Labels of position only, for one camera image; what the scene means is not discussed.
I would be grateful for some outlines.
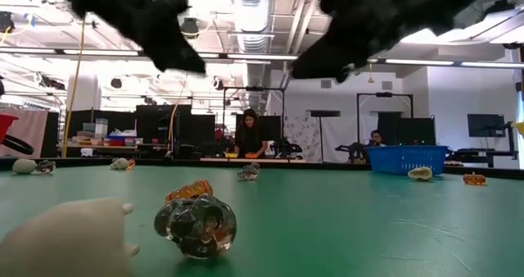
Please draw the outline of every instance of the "blue plastic basket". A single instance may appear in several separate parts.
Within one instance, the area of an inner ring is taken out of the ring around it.
[[[417,167],[429,167],[434,175],[442,174],[446,146],[386,146],[368,148],[373,171],[407,175]]]

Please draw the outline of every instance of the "clear glass object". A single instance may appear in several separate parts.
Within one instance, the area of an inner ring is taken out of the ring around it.
[[[175,198],[156,214],[155,231],[177,244],[182,254],[196,259],[224,254],[237,235],[231,207],[213,195]]]

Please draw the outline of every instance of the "ceiling light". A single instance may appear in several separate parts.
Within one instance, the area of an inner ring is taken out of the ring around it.
[[[229,59],[238,60],[275,60],[275,61],[294,61],[297,56],[293,55],[264,55],[264,54],[228,54]]]
[[[272,33],[261,33],[261,32],[249,32],[249,31],[228,31],[229,36],[260,36],[274,38],[275,34]]]
[[[67,55],[78,55],[80,50],[64,50]],[[120,50],[83,50],[82,55],[86,56],[122,56],[122,57],[136,57],[138,56],[137,51],[120,51]]]
[[[224,82],[218,76],[213,77],[213,81],[211,83],[216,90],[224,90]]]
[[[1,47],[0,52],[8,53],[26,53],[26,54],[54,54],[55,50],[51,48],[8,48]]]
[[[462,67],[524,69],[524,63],[462,62]]]
[[[122,80],[118,78],[114,78],[111,80],[111,87],[115,89],[121,89],[122,88]]]
[[[186,39],[198,39],[199,30],[196,18],[183,18],[183,23],[180,25],[180,31]]]
[[[452,61],[428,61],[428,60],[401,60],[401,59],[386,59],[387,64],[398,65],[420,65],[420,66],[451,66]]]
[[[198,56],[200,56],[202,59],[218,59],[220,57],[218,53],[211,52],[199,52]]]

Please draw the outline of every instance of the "man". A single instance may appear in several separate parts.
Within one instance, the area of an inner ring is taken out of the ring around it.
[[[375,129],[371,132],[371,141],[369,141],[369,144],[367,147],[384,147],[385,144],[382,143],[382,135],[380,134],[380,131],[378,129]]]

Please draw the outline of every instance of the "desk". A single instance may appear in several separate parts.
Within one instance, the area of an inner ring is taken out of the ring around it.
[[[200,161],[246,162],[246,163],[305,163],[303,159],[249,159],[249,158],[201,158]]]
[[[477,187],[461,175],[426,184],[366,170],[263,168],[258,183],[246,183],[238,171],[139,161],[131,171],[58,167],[44,179],[0,171],[0,237],[57,203],[119,197],[135,206],[124,236],[141,247],[131,260],[136,277],[522,273],[524,181],[488,178],[486,187]],[[216,261],[188,260],[152,228],[165,195],[198,179],[209,180],[237,216],[237,237]]]
[[[58,152],[62,151],[63,145],[57,144],[56,146],[58,148]],[[159,151],[167,149],[165,145],[162,144],[139,144],[136,146],[102,146],[102,145],[67,145],[67,148],[75,148],[75,149],[82,149],[82,148],[89,148],[96,150],[99,153],[107,153],[107,154],[131,154],[133,158],[141,158],[143,153],[147,153],[148,148],[152,148],[153,150]]]
[[[453,153],[452,160],[462,163],[482,163],[489,168],[495,167],[494,157],[514,157],[515,153],[510,151],[494,151],[489,149],[458,150]]]

